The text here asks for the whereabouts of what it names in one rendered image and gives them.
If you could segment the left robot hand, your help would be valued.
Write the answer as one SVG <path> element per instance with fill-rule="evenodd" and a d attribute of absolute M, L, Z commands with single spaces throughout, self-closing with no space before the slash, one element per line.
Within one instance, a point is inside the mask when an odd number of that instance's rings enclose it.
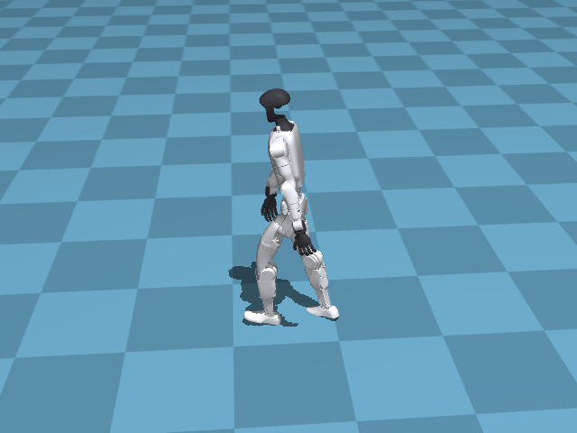
<path fill-rule="evenodd" d="M 307 228 L 306 228 L 304 220 L 302 220 L 302 226 L 303 226 L 303 230 L 299 230 L 299 231 L 295 231 L 293 228 L 294 234 L 296 234 L 295 242 L 293 244 L 293 249 L 296 251 L 297 246 L 298 246 L 298 250 L 299 250 L 300 255 L 303 256 L 305 254 L 306 256 L 309 256 L 310 254 L 313 254 L 313 252 L 316 253 L 317 250 L 315 250 L 314 246 L 311 244 L 311 240 L 310 240 L 309 236 L 305 233 Z M 292 224 L 292 227 L 293 227 L 293 224 Z M 308 245 L 310 246 L 310 248 L 313 252 L 310 251 Z M 301 248 L 303 249 L 303 253 L 302 253 Z M 307 249 L 308 253 L 307 253 L 306 249 Z"/>

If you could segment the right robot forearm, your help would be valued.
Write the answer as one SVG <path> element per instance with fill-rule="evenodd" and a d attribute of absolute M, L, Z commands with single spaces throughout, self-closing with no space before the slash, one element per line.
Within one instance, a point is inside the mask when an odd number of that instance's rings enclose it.
<path fill-rule="evenodd" d="M 273 167 L 271 167 L 271 173 L 270 173 L 270 176 L 267 180 L 267 185 L 266 185 L 266 187 L 268 186 L 270 188 L 270 195 L 277 193 L 278 185 L 279 184 L 277 182 Z"/>

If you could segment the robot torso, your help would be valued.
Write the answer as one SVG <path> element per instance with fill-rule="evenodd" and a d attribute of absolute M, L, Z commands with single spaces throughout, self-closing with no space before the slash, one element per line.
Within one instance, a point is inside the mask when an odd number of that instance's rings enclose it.
<path fill-rule="evenodd" d="M 292 131 L 282 131 L 280 130 L 280 126 L 274 126 L 270 132 L 270 137 L 268 141 L 268 152 L 270 156 L 270 144 L 273 139 L 278 137 L 284 137 L 285 142 L 288 145 L 288 158 L 290 161 L 290 165 L 294 174 L 295 182 L 296 182 L 296 192 L 299 196 L 299 205 L 300 210 L 303 213 L 303 217 L 306 213 L 306 197 L 305 194 L 301 191 L 301 186 L 303 185 L 304 178 L 305 178 L 305 166 L 304 166 L 304 158 L 302 152 L 302 144 L 300 139 L 300 133 L 298 130 L 298 126 L 294 123 L 289 121 L 290 123 L 294 124 Z M 276 127 L 277 131 L 273 132 L 274 128 Z M 278 131 L 279 130 L 279 131 Z M 278 184 L 280 184 L 284 179 L 279 175 L 277 167 L 275 165 L 274 160 L 270 156 L 270 161 L 277 179 Z M 286 215 L 288 213 L 287 204 L 285 204 L 285 197 L 281 200 L 280 203 L 280 212 L 282 215 Z"/>

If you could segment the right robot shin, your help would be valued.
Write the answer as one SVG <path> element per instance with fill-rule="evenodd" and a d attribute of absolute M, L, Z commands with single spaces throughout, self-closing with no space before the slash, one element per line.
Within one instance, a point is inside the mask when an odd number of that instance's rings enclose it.
<path fill-rule="evenodd" d="M 318 252 L 322 255 L 322 253 L 320 251 L 318 251 Z M 323 255 L 322 255 L 322 258 L 324 258 Z M 328 291 L 327 291 L 328 279 L 327 279 L 327 272 L 326 272 L 326 267 L 325 267 L 324 261 L 322 262 L 322 264 L 319 267 L 317 267 L 315 269 L 309 269 L 305 266 L 305 264 L 304 264 L 304 267 L 305 267 L 309 282 L 310 282 L 312 288 L 315 290 L 317 298 L 319 299 L 319 302 L 321 304 L 321 309 L 328 309 L 328 305 L 331 306 L 331 304 L 330 304 L 330 299 L 329 299 Z"/>

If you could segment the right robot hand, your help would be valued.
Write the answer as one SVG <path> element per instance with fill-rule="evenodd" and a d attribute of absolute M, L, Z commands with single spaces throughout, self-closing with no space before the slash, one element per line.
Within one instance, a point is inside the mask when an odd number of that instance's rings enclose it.
<path fill-rule="evenodd" d="M 275 215 L 277 215 L 277 202 L 275 197 L 277 197 L 277 193 L 276 194 L 272 194 L 270 195 L 270 188 L 267 186 L 266 190 L 265 190 L 265 196 L 267 198 L 265 198 L 264 203 L 261 207 L 261 215 L 265 217 L 267 222 L 272 221 L 271 217 L 274 218 L 274 213 Z M 265 209 L 264 209 L 265 208 Z M 273 213 L 273 208 L 274 208 L 274 213 Z M 268 216 L 267 216 L 267 211 L 268 211 Z M 271 216 L 270 216 L 271 214 Z M 269 218 L 269 219 L 268 219 Z M 270 220 L 270 221 L 269 221 Z"/>

